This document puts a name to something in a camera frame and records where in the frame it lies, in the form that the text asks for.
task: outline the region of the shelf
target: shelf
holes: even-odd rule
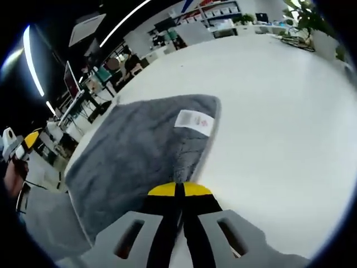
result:
[[[204,6],[200,6],[200,8],[205,8],[205,7],[214,7],[214,6],[218,6],[220,4],[231,4],[231,3],[237,3],[236,1],[223,1],[223,2],[215,2],[212,4],[206,4]]]
[[[214,6],[219,6],[220,4],[231,4],[231,3],[235,3],[236,6],[238,7],[238,4],[237,4],[236,1],[216,2],[216,3],[212,3],[212,4],[206,4],[205,6],[200,6],[200,7],[198,7],[198,8],[195,8],[195,9],[191,10],[191,11],[187,11],[187,12],[185,12],[185,13],[183,13],[183,14],[180,14],[180,15],[178,15],[178,16],[172,18],[172,19],[175,20],[175,19],[177,19],[177,18],[180,18],[181,16],[184,16],[184,15],[187,15],[187,14],[190,14],[190,13],[193,13],[193,12],[195,12],[195,11],[200,11],[200,9],[202,9],[202,8],[214,7]]]
[[[225,20],[227,18],[234,18],[234,17],[238,17],[241,16],[242,13],[234,13],[234,14],[227,14],[227,15],[220,15],[217,17],[212,17],[212,18],[207,18],[208,21],[213,21],[213,20]]]

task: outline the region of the ceiling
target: ceiling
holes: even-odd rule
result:
[[[101,42],[108,33],[144,0],[115,1],[115,0],[88,0],[85,4],[74,1],[72,4],[36,6],[36,11],[30,16],[18,16],[11,27],[4,29],[13,36],[13,40],[4,40],[4,44],[10,47],[8,52],[22,43],[22,33],[26,24],[31,25],[31,53],[36,73],[40,80],[46,99],[39,97],[37,89],[31,79],[26,66],[24,53],[19,57],[15,67],[5,80],[2,80],[0,98],[7,101],[0,108],[0,113],[6,114],[0,118],[0,131],[6,126],[12,126],[21,134],[26,134],[34,126],[41,126],[51,115],[45,102],[54,102],[55,99],[66,90],[63,82],[64,67],[60,61],[56,61],[52,55],[55,52],[62,62],[69,60],[74,67],[77,76],[80,75],[80,67],[83,64],[83,55],[88,49],[93,38]],[[177,3],[180,0],[151,0],[137,11],[130,19],[121,25],[102,47],[102,55],[109,55],[123,40],[123,37],[142,24],[145,20],[159,11]],[[33,10],[23,5],[24,10]],[[83,41],[68,47],[70,36],[76,21],[83,16],[98,12],[106,13],[106,17],[99,25],[95,34]]]

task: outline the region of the cable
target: cable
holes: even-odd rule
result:
[[[88,120],[88,117],[83,115],[81,112],[78,113],[80,116],[82,116],[83,118],[85,118],[86,120]]]
[[[84,114],[85,114],[85,115],[87,116],[87,118],[88,118],[89,116],[88,116],[87,112],[85,111],[85,109],[84,109],[84,107],[83,107],[83,104],[81,104],[80,106],[81,106],[81,108],[83,109]]]
[[[28,180],[25,180],[25,182],[47,190],[47,188],[45,188],[45,187],[43,187],[43,186],[40,186],[40,185],[38,185],[38,184],[36,184],[36,183],[32,183],[32,182],[30,182],[30,181],[28,181]]]
[[[98,97],[98,98],[100,98],[100,99],[102,99],[102,100],[105,101],[105,102],[110,102],[110,100],[103,99],[102,97],[98,96],[97,94],[95,94],[95,96]]]
[[[89,103],[85,104],[92,112],[94,112],[94,110],[91,108],[91,106],[89,105]]]
[[[291,37],[282,37],[281,41],[287,45],[297,47],[299,49],[304,49],[309,52],[315,52],[315,49],[311,45],[306,44],[304,39],[301,37],[291,36]]]
[[[77,126],[77,124],[74,122],[72,116],[71,116],[70,118],[71,118],[71,120],[72,120],[72,122],[73,122],[73,124],[74,124],[74,127],[78,130],[78,132],[79,132],[79,133],[82,135],[82,137],[83,137],[83,136],[84,136],[83,130],[81,130],[81,129]]]

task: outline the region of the desk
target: desk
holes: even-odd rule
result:
[[[221,100],[197,183],[263,230],[276,250],[312,258],[338,226],[356,183],[357,95],[346,77],[270,36],[231,36],[155,61],[118,95],[126,104],[182,94]],[[70,165],[99,126],[83,137]],[[192,267],[182,234],[171,267]]]
[[[99,69],[97,67],[94,68],[95,69],[91,71],[91,75],[83,82],[85,87],[88,87],[89,90],[96,94],[105,89],[112,97],[114,97],[115,92],[113,93],[110,86],[108,86],[108,82],[112,77],[111,73],[103,66]]]
[[[111,101],[113,99],[112,96],[106,90],[102,90],[101,92],[98,93],[97,96],[93,96],[93,98],[98,104],[102,104],[105,101]],[[93,110],[95,110],[94,105],[91,102],[86,101],[82,105],[81,113],[83,113],[86,116],[87,115],[90,116]],[[82,139],[83,135],[90,128],[91,128],[91,123],[89,123],[84,116],[78,115],[74,119],[74,122],[69,123],[65,132],[68,135],[70,135],[73,139],[75,139],[77,142],[79,142]]]
[[[175,46],[173,45],[173,43],[171,42],[166,46],[159,47],[158,49],[151,51],[150,53],[148,53],[147,55],[142,57],[141,60],[146,59],[148,61],[148,63],[151,64],[158,58],[161,58],[161,57],[163,57],[169,53],[172,53],[174,51],[176,51],[176,49],[175,49]]]

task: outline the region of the computer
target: computer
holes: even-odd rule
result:
[[[257,17],[257,21],[269,22],[268,14],[266,13],[256,13],[255,16]]]
[[[155,24],[155,28],[158,32],[164,32],[173,27],[176,27],[176,22],[173,20],[173,18],[167,18]]]
[[[77,80],[74,77],[71,65],[67,61],[64,75],[64,82],[67,86],[67,90],[72,99],[75,99],[80,94],[80,87]]]
[[[68,61],[66,63],[66,68],[65,68],[64,82],[67,86],[67,90],[70,96],[72,97],[73,101],[67,108],[66,112],[61,117],[61,120],[58,123],[60,127],[62,126],[64,120],[69,115],[69,113],[75,108],[75,106],[78,106],[77,105],[78,103],[80,104],[79,100],[84,94],[84,90],[80,89],[79,84],[76,78],[74,77],[71,65],[69,64]]]

